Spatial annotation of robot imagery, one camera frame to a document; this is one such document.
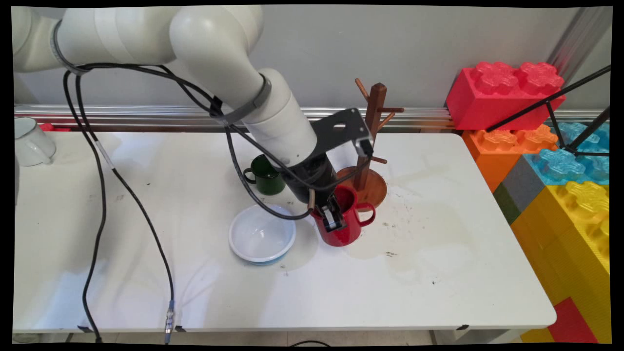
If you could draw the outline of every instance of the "floor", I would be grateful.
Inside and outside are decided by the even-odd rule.
[[[16,342],[93,342],[93,334],[41,335],[21,334]],[[105,343],[120,344],[162,344],[163,333],[104,333]],[[429,331],[374,331],[374,332],[219,332],[219,333],[174,333],[172,345],[226,345],[226,346],[289,346],[305,340],[322,341],[330,346],[395,346],[432,345]],[[305,344],[302,346],[322,346]]]

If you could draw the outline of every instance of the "white mug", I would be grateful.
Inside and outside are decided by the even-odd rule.
[[[37,121],[28,117],[15,118],[15,155],[20,166],[52,163],[56,146],[41,130]]]

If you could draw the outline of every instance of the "bowl rim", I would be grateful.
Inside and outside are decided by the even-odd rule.
[[[284,207],[280,206],[280,205],[276,205],[276,204],[267,204],[265,203],[267,206],[271,207],[273,210],[282,210],[283,214],[285,215],[292,215],[292,213],[288,210],[285,209]],[[293,220],[287,220],[288,222],[290,222],[290,226],[292,228],[292,233],[293,235],[290,237],[290,240],[288,241],[288,243],[286,244],[286,246],[284,246],[283,249],[281,249],[277,254],[271,255],[271,256],[267,256],[267,257],[262,257],[262,258],[257,258],[257,257],[249,257],[245,254],[243,254],[242,252],[240,252],[236,246],[234,245],[234,241],[232,240],[232,235],[233,235],[233,228],[234,225],[236,224],[236,222],[240,219],[240,217],[247,211],[251,211],[254,207],[257,207],[261,210],[264,210],[260,207],[260,205],[256,204],[253,206],[249,206],[246,209],[242,210],[241,212],[239,212],[236,217],[234,217],[234,219],[232,220],[231,224],[230,224],[230,230],[228,233],[228,240],[230,242],[230,248],[232,249],[232,251],[234,251],[234,253],[239,256],[240,258],[242,258],[243,260],[247,260],[249,262],[267,262],[267,261],[271,261],[274,260],[280,256],[282,256],[283,254],[285,254],[288,250],[290,250],[290,248],[293,246],[293,244],[295,243],[295,237],[297,236],[297,230],[296,230],[296,226],[295,226],[295,222]]]

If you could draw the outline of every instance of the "mug handle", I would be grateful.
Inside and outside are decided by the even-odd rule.
[[[41,160],[41,162],[45,163],[45,164],[50,164],[52,163],[52,160],[50,160],[50,157],[48,157],[43,150],[41,150],[41,148],[39,146],[37,146],[37,144],[33,143],[32,141],[26,141],[26,146],[30,147],[31,150],[37,154],[37,156],[39,156],[39,159]]]
[[[255,180],[251,180],[249,178],[247,178],[247,173],[251,172],[251,168],[247,168],[243,171],[243,177],[245,177],[245,180],[247,180],[249,183],[251,184],[256,184]]]
[[[365,220],[364,222],[360,222],[359,221],[359,215],[356,216],[358,218],[358,223],[360,224],[360,226],[366,227],[370,223],[373,223],[373,221],[375,220],[375,215],[377,214],[377,212],[375,211],[375,206],[373,206],[371,203],[369,203],[369,202],[362,202],[361,204],[356,204],[355,205],[355,209],[356,210],[358,210],[358,209],[373,210],[373,215],[371,216],[371,218]]]

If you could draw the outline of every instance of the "metal rail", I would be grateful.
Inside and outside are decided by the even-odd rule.
[[[303,107],[310,121],[332,115],[345,107]],[[365,107],[358,107],[366,113]],[[223,127],[208,118],[208,114],[193,106],[85,106],[89,122],[96,131],[142,132],[222,132]],[[592,122],[602,110],[557,110],[560,122]],[[15,105],[15,117],[31,117],[39,123],[56,127],[76,128],[69,108],[65,105]],[[396,114],[380,132],[420,132],[421,129],[454,129],[446,108],[406,108]]]

